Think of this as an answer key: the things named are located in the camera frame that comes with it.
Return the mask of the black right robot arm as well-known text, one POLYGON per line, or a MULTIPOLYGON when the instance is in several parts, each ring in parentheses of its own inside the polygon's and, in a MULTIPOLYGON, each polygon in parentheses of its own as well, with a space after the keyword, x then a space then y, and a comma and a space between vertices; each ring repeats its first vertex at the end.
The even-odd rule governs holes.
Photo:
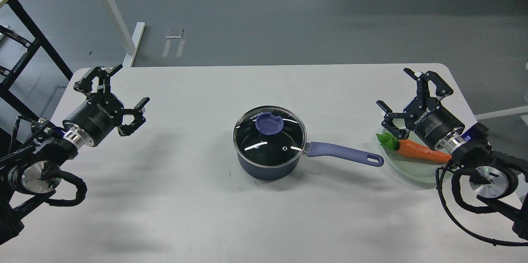
POLYGON ((464 131, 464 124, 441 100, 453 89, 438 73, 416 73, 405 68, 417 84, 415 97, 401 113, 384 101, 377 105, 384 111, 385 133, 377 134, 381 146, 398 154, 440 164, 436 169, 436 189, 449 218, 462 231, 494 246, 525 247, 528 236, 527 202, 518 209, 502 201, 514 193, 519 177, 527 176, 527 161, 493 150, 487 140, 488 129, 481 123, 464 131), (523 242, 486 238, 466 229, 449 210, 443 195, 443 180, 449 172, 454 201, 474 214, 501 214, 513 222, 512 231, 523 242))

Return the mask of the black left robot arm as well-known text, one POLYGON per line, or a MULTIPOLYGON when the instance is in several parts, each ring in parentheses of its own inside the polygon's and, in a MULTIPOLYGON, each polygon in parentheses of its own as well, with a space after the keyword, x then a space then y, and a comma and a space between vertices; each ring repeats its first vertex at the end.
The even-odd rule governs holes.
POLYGON ((126 108, 111 92, 111 78, 122 67, 96 66, 88 71, 73 86, 85 95, 85 101, 63 120, 62 126, 43 117, 30 120, 30 137, 1 158, 2 244, 18 236, 24 229, 22 219, 43 203, 75 207, 85 200, 85 181, 61 168, 78 155, 81 147, 98 146, 114 129, 120 136, 129 136, 146 122, 149 97, 126 108))

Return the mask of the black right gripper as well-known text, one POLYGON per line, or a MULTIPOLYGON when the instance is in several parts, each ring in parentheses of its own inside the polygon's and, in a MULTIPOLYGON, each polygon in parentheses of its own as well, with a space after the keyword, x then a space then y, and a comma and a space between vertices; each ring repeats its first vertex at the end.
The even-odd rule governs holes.
POLYGON ((450 133, 461 134, 464 129, 464 124, 439 101, 452 95, 453 89, 436 72, 415 73, 409 68, 403 71, 417 84, 416 98, 405 107, 403 113, 395 113, 384 101, 377 100, 376 104, 385 113, 381 125, 398 140, 408 139, 411 130, 431 150, 439 150, 442 148, 439 141, 450 133), (430 94, 430 82, 435 86, 434 97, 430 94), (397 128, 394 119, 404 120, 408 130, 397 128))

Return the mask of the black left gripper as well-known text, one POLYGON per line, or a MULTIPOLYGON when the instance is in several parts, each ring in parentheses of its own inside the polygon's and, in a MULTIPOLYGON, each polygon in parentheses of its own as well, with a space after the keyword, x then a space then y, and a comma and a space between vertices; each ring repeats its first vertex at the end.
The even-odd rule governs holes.
POLYGON ((146 122, 144 112, 149 97, 141 99, 134 108, 125 109, 117 96, 111 93, 111 77, 122 68, 122 64, 113 68, 96 66, 74 83, 76 92, 89 96, 62 124, 66 129, 81 129, 87 136, 87 146, 98 146, 115 127, 120 136, 130 136, 146 122), (92 91, 94 79, 97 79, 96 93, 92 91), (126 116, 132 116, 131 123, 124 124, 126 116))

